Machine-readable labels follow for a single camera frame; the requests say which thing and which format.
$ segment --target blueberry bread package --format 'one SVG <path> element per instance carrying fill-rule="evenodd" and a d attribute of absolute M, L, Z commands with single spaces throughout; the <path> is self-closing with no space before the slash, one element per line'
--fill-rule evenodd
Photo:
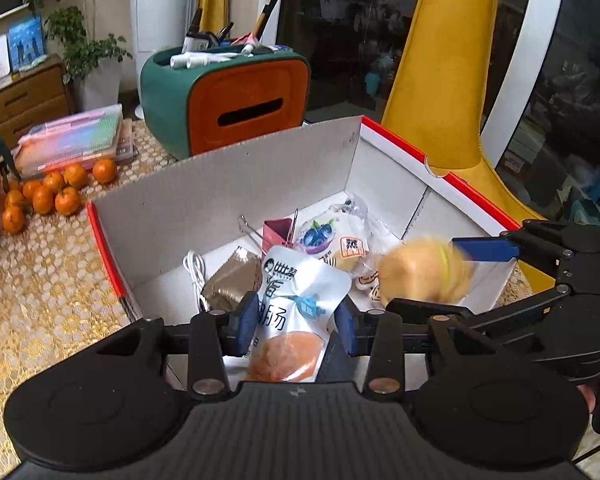
<path fill-rule="evenodd" d="M 368 236 L 366 204 L 352 195 L 302 224 L 294 248 L 357 277 L 366 271 Z"/>
<path fill-rule="evenodd" d="M 274 246 L 262 263 L 260 318 L 247 381 L 311 382 L 329 340 L 327 323 L 351 278 L 307 254 Z"/>

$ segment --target white door frame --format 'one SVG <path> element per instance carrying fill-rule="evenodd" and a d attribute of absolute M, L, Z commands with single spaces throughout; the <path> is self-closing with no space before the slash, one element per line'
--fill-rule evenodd
<path fill-rule="evenodd" d="M 261 9 L 267 0 L 258 0 Z M 482 129 L 482 150 L 495 167 L 518 127 L 544 63 L 562 0 L 528 0 L 509 68 Z M 280 2 L 271 13 L 262 41 L 275 44 Z"/>

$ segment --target gold tablecloth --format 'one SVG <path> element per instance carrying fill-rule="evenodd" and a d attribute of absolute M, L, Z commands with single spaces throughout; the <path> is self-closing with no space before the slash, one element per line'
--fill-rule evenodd
<path fill-rule="evenodd" d="M 120 168 L 113 186 L 160 170 L 172 160 L 134 123 L 139 156 Z M 92 181 L 84 201 L 110 187 Z M 516 270 L 500 304 L 527 297 L 526 279 Z M 113 294 L 83 209 L 70 218 L 30 217 L 26 231 L 0 240 L 0 478 L 18 464 L 4 431 L 2 409 L 15 387 L 45 368 L 128 324 Z M 600 442 L 587 433 L 583 448 Z M 600 480 L 600 454 L 585 463 Z"/>

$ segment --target blue picture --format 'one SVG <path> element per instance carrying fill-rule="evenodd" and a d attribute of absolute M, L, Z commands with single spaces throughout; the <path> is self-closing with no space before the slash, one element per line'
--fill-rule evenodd
<path fill-rule="evenodd" d="M 40 16 L 33 16 L 9 29 L 9 54 L 14 72 L 27 70 L 34 60 L 44 56 Z"/>

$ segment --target white plant pot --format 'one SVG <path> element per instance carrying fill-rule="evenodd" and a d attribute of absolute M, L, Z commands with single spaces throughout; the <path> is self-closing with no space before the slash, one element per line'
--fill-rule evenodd
<path fill-rule="evenodd" d="M 74 82 L 78 111 L 85 112 L 118 102 L 122 65 L 115 58 L 101 59 L 85 79 Z"/>

